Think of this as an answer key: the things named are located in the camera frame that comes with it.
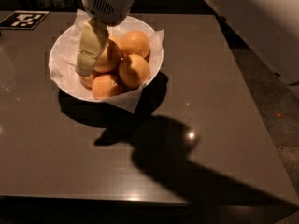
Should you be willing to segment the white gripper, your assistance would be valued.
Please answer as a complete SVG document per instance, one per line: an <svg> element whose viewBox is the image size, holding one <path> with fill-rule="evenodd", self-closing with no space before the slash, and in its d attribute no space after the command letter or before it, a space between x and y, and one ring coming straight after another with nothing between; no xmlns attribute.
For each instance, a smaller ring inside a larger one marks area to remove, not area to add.
<svg viewBox="0 0 299 224"><path fill-rule="evenodd" d="M109 39L107 26L116 26L128 16L135 0L82 0L89 15L83 23L78 47L76 72L88 77L98 57L104 52Z"/></svg>

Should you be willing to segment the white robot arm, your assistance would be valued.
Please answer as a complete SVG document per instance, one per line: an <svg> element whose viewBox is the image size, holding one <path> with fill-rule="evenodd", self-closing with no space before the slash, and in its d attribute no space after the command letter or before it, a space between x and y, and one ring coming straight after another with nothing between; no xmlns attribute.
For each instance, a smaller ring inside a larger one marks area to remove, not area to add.
<svg viewBox="0 0 299 224"><path fill-rule="evenodd" d="M299 0L104 0L133 12L212 12L299 92ZM78 0L84 7L87 0Z"/></svg>

